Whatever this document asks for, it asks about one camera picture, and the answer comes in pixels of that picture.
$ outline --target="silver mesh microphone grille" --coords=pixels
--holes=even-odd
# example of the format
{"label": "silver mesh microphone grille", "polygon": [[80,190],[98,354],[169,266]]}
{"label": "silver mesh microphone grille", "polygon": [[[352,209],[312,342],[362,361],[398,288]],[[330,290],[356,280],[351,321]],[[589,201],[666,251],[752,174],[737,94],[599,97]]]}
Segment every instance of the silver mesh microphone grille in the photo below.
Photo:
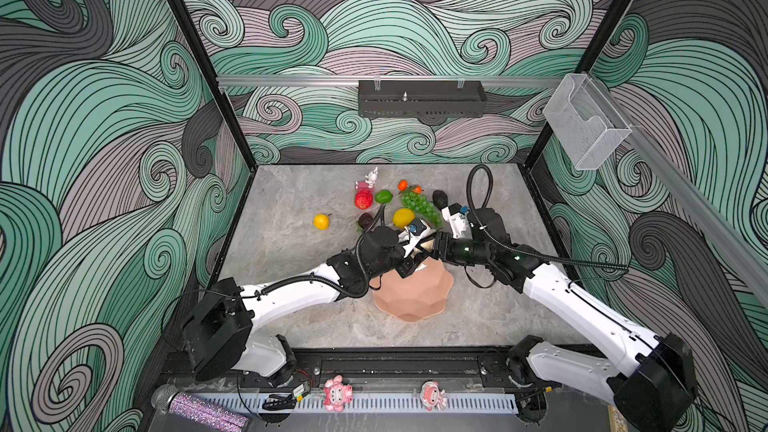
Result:
{"label": "silver mesh microphone grille", "polygon": [[171,384],[163,384],[152,393],[150,403],[152,407],[160,412],[168,412],[171,399],[179,392],[179,390]]}

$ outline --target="gray stone surface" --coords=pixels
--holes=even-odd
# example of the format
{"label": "gray stone surface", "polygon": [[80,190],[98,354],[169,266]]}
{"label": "gray stone surface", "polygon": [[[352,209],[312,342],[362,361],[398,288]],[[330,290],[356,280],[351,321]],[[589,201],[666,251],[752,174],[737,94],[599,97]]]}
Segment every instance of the gray stone surface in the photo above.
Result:
{"label": "gray stone surface", "polygon": [[[355,221],[362,211],[354,206],[355,181],[371,166],[262,166],[240,217],[220,278],[238,284],[271,282],[310,270],[357,240]],[[395,195],[405,178],[428,194],[440,188],[450,203],[466,204],[466,177],[472,165],[380,165],[376,190]],[[491,166],[494,176],[489,205],[502,217],[514,242],[554,254],[552,242],[516,165]],[[487,180],[479,172],[474,181],[475,205],[482,203]],[[387,207],[391,225],[398,197]],[[332,214],[331,226],[312,225],[317,213]],[[464,270],[448,265],[456,282],[446,310],[435,317],[407,324],[382,312],[372,294],[333,304],[305,308],[263,327],[267,334],[283,334],[293,347],[385,347],[515,344],[527,334],[553,343],[586,343],[571,326],[543,305],[496,284],[480,289]],[[489,284],[484,268],[469,268],[480,284]]]}

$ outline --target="wall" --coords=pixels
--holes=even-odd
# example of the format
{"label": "wall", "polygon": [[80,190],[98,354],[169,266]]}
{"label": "wall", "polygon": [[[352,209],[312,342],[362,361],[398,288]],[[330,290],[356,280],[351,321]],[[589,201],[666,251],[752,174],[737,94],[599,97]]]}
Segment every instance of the wall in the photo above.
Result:
{"label": "wall", "polygon": [[[608,0],[185,2],[220,74],[561,76]],[[355,89],[228,92],[262,163],[518,162],[550,94],[490,90],[490,116],[420,123],[359,118]]]}
{"label": "wall", "polygon": [[[593,72],[768,262],[766,19],[768,0],[634,0]],[[534,174],[573,256],[630,264],[584,285],[693,347],[700,402],[731,423],[691,410],[681,427],[764,430],[768,312],[642,157],[625,143],[576,172],[553,139]]]}
{"label": "wall", "polygon": [[247,170],[164,0],[0,15],[2,428],[135,430]]}

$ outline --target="robotic arm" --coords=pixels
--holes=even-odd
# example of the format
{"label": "robotic arm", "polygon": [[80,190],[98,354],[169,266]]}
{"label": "robotic arm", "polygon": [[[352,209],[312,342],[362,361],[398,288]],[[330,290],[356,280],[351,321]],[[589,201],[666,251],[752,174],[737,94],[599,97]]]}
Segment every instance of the robotic arm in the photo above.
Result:
{"label": "robotic arm", "polygon": [[370,278],[390,270],[408,277],[433,257],[485,265],[497,281],[545,305],[605,355],[596,358],[528,336],[507,361],[520,387],[536,379],[560,382],[615,404],[641,432],[671,430],[696,396],[687,344],[674,334],[662,338],[614,311],[572,283],[546,255],[512,244],[492,208],[474,209],[468,201],[469,214],[458,204],[443,210],[451,232],[433,234],[418,219],[399,235],[379,226],[364,232],[355,250],[332,256],[300,278],[240,288],[231,278],[218,282],[213,290],[222,295],[206,294],[184,325],[197,379],[233,368],[283,383],[293,373],[292,352],[282,336],[267,337],[261,327],[311,305],[362,296]]}

